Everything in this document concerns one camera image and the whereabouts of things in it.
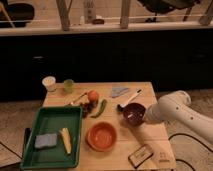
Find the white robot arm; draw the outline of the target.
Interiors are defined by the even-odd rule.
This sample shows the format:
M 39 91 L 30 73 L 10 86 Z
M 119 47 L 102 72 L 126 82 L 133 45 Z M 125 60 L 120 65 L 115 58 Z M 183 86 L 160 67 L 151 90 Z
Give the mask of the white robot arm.
M 190 108 L 191 97 L 185 91 L 175 91 L 160 97 L 146 109 L 143 120 L 147 124 L 158 124 L 174 119 L 213 144 L 213 118 Z

